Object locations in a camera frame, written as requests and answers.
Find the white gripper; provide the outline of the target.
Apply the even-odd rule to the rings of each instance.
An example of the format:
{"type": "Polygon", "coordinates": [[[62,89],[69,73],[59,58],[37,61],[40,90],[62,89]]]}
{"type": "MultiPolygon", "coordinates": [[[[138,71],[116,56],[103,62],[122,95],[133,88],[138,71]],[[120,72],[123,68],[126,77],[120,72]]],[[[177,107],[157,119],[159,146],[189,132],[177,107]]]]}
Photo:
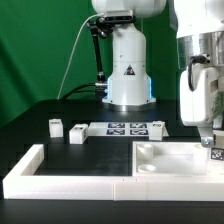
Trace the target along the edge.
{"type": "Polygon", "coordinates": [[[188,70],[181,74],[181,119],[185,126],[198,126],[201,145],[212,148],[215,137],[209,125],[224,111],[224,73],[197,63],[192,66],[192,77],[194,90],[189,88],[188,70]]]}

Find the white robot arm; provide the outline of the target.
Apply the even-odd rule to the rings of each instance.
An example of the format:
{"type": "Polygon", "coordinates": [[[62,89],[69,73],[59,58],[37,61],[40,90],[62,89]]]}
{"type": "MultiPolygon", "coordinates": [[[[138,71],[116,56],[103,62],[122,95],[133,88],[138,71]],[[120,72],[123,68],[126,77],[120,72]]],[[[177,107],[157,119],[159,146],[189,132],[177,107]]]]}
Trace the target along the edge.
{"type": "Polygon", "coordinates": [[[103,101],[111,106],[142,107],[150,101],[146,74],[146,38],[137,18],[157,16],[165,8],[176,30],[180,76],[180,115],[198,128],[201,144],[215,144],[213,128],[224,112],[224,0],[91,0],[97,29],[112,34],[113,72],[103,101]]]}

